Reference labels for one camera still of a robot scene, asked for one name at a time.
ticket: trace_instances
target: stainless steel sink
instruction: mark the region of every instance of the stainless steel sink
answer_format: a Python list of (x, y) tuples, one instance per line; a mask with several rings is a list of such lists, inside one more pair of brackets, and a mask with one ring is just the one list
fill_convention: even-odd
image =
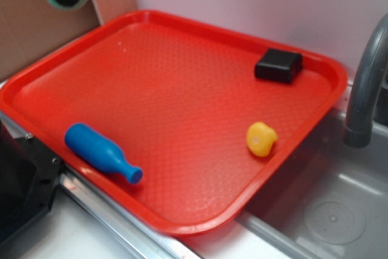
[(256, 220), (247, 227), (295, 258), (388, 256), (388, 128), (374, 126), (371, 144), (354, 149), (343, 120), (332, 110), (246, 207)]

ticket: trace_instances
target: cardboard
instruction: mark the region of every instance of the cardboard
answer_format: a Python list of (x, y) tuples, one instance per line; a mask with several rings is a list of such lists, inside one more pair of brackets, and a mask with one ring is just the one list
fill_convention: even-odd
[(0, 0), (0, 81), (97, 26), (91, 1), (62, 12), (46, 0)]

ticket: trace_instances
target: yellow toy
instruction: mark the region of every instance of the yellow toy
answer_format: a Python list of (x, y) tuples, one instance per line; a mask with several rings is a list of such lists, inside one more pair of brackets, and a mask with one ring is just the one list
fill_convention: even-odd
[(252, 124), (247, 132), (247, 145), (251, 152), (259, 157), (268, 156), (272, 145), (278, 140), (278, 134), (267, 124)]

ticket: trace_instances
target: tray rim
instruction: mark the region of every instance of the tray rim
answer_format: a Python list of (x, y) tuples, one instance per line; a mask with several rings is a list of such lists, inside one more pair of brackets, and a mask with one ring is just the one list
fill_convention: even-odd
[(239, 195), (236, 200), (233, 201), (233, 203), (230, 204), (223, 212), (214, 218), (202, 221), (195, 225), (178, 224), (171, 221), (166, 221), (154, 211), (147, 208), (143, 203), (140, 203), (138, 200), (130, 196), (127, 192), (124, 192), (122, 189), (116, 187), (103, 174), (95, 172), (86, 175), (85, 173), (79, 172), (79, 169), (75, 169), (78, 173), (85, 177), (85, 179), (89, 180), (96, 187), (104, 191), (120, 205), (124, 206), (128, 211), (132, 212), (131, 209), (134, 207), (141, 209), (141, 213), (134, 212), (134, 214), (155, 229), (176, 236), (197, 234), (211, 230), (214, 227), (228, 222), (234, 218), (238, 212), (240, 212), (240, 210), (248, 202), (249, 198), (251, 198), (259, 190), (259, 188), (270, 178), (272, 173), (276, 172), (276, 170), (282, 165), (286, 158), (296, 149), (300, 142), (310, 133), (315, 125), (323, 118), (323, 116), (335, 104), (337, 99), (342, 95), (347, 86), (347, 74), (340, 63), (326, 56), (308, 52), (296, 47), (291, 47), (289, 45), (280, 44), (278, 42), (261, 39), (255, 36), (249, 36), (243, 33), (222, 29), (215, 27), (214, 25), (203, 24), (201, 22), (163, 12), (154, 10), (140, 10), (122, 15), (108, 22), (107, 24), (92, 30), (77, 40), (67, 44), (65, 47), (49, 54), (45, 58), (42, 58), (32, 66), (27, 67), (26, 69), (12, 76), (8, 82), (4, 84), (3, 88), (0, 89), (0, 110), (2, 110), (11, 119), (15, 120), (20, 126), (32, 132), (39, 139), (43, 140), (50, 148), (52, 148), (52, 150), (57, 153), (61, 153), (61, 156), (65, 161), (73, 160), (74, 156), (71, 151), (63, 151), (63, 149), (58, 149), (55, 143), (50, 142), (50, 135), (40, 131), (37, 125), (32, 124), (26, 117), (12, 108), (12, 96), (17, 94), (18, 91), (29, 82), (49, 72), (55, 67), (60, 66), (64, 61), (84, 51), (85, 45), (87, 45), (87, 47), (91, 47), (92, 45), (96, 44), (99, 39), (105, 38), (129, 24), (161, 24), (161, 22), (163, 22), (163, 26), (167, 26), (172, 29), (178, 29), (190, 34), (194, 33), (199, 37), (204, 36), (206, 32), (211, 32), (212, 40), (216, 42), (225, 42), (225, 39), (227, 39), (226, 36), (233, 38), (234, 47), (239, 47), (250, 52), (257, 52), (258, 46), (265, 46), (266, 48), (271, 47), (274, 49), (283, 49), (291, 52), (301, 53), (304, 56), (308, 56), (311, 59), (317, 60), (317, 63), (318, 61), (325, 63), (325, 70), (320, 70), (318, 64), (315, 67), (314, 65), (310, 66), (309, 69), (316, 71), (325, 77), (325, 79), (328, 80), (332, 86), (332, 91), (326, 100), (319, 107), (317, 107), (317, 109), (314, 111), (314, 114), (306, 119), (303, 125), (293, 134), (293, 136), (297, 135), (299, 139), (292, 139), (292, 141), (279, 149), (276, 155), (261, 169), (253, 181), (247, 184), (245, 189), (241, 192), (241, 195)]

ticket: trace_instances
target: faucet spout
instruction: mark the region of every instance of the faucet spout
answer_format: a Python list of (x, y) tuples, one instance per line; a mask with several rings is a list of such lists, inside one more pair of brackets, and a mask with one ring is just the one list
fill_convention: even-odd
[[(384, 78), (387, 69), (388, 14), (373, 31), (353, 82), (343, 132), (343, 141), (348, 146), (361, 148), (370, 143), (377, 103), (383, 108), (380, 112), (388, 111), (388, 84)], [(383, 123), (388, 125), (388, 113)]]

